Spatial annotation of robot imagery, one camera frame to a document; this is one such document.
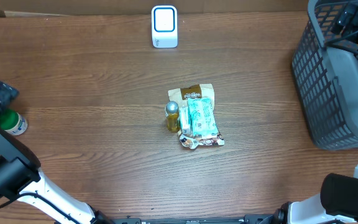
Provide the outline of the green lid white jar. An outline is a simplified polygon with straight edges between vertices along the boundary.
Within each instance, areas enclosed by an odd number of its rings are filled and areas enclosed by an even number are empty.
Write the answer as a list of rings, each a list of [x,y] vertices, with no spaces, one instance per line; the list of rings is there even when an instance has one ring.
[[[18,112],[7,109],[0,114],[0,128],[13,136],[18,136],[26,131],[28,121]]]

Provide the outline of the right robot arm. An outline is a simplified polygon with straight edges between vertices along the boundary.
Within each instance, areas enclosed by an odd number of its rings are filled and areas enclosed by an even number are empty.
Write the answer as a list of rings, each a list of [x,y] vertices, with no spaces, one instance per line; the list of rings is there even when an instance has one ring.
[[[310,1],[291,71],[314,145],[358,147],[358,1]],[[358,223],[358,164],[328,174],[318,194],[284,203],[264,223]]]

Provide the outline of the yellow liquid bottle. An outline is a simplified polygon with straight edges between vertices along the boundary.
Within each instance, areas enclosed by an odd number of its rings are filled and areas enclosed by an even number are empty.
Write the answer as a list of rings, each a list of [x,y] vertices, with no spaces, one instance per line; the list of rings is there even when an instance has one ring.
[[[167,122],[167,128],[173,133],[177,133],[180,130],[178,122],[179,107],[175,101],[169,101],[165,106],[165,116]]]

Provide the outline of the brown beige snack pouch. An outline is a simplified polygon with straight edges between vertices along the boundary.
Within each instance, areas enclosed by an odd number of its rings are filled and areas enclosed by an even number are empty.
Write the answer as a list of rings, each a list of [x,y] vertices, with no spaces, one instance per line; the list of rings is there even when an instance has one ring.
[[[195,98],[210,98],[213,105],[213,113],[215,106],[215,92],[213,85],[210,83],[207,84],[196,84],[186,88],[176,88],[168,91],[168,101],[175,101],[178,104],[179,110],[181,107],[188,107],[188,100]],[[187,147],[188,149],[196,149],[199,146],[223,146],[225,145],[224,138],[220,131],[218,135],[214,138],[201,139],[194,137],[192,130],[191,136],[184,135],[180,130],[177,132],[179,141],[182,146]]]

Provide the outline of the teal snack package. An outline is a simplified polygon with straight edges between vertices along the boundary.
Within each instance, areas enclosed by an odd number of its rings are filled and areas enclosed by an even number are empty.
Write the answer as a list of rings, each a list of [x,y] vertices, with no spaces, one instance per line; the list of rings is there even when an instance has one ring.
[[[194,137],[208,139],[218,135],[219,131],[216,126],[210,98],[190,98],[188,100],[188,109]]]

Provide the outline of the small white teal box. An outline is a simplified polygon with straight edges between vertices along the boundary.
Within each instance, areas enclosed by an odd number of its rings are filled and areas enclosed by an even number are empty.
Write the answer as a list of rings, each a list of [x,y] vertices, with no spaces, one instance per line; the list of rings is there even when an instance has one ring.
[[[189,109],[187,106],[181,107],[179,110],[180,128],[184,135],[191,136],[191,121]]]

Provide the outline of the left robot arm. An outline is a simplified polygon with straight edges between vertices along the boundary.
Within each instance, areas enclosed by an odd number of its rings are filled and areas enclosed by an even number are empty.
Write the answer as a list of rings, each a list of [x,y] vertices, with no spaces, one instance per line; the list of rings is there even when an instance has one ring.
[[[37,156],[15,136],[24,133],[27,120],[9,105],[18,90],[0,81],[0,198],[1,208],[20,201],[52,217],[56,223],[111,223],[99,210],[68,195],[42,171]]]

